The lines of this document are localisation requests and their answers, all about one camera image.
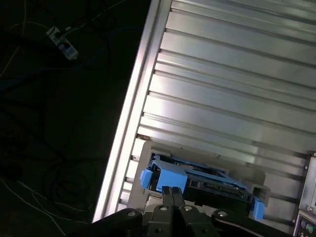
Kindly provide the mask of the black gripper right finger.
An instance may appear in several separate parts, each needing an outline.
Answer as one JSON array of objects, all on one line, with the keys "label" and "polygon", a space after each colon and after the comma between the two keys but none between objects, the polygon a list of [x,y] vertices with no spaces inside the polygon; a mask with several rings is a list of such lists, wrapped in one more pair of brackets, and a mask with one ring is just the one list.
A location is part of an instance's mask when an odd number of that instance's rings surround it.
[{"label": "black gripper right finger", "polygon": [[230,210],[218,209],[211,216],[196,207],[186,205],[178,187],[172,188],[177,230],[185,237],[289,237],[290,234],[242,216]]}]

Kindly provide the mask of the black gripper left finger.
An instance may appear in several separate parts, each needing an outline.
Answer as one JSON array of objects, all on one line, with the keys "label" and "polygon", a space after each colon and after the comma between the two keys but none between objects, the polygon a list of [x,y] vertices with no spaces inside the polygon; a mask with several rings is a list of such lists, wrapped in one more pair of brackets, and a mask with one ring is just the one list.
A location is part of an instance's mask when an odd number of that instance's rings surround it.
[{"label": "black gripper left finger", "polygon": [[92,237],[170,237],[174,214],[171,187],[162,188],[163,203],[142,213],[126,208],[91,224]]}]

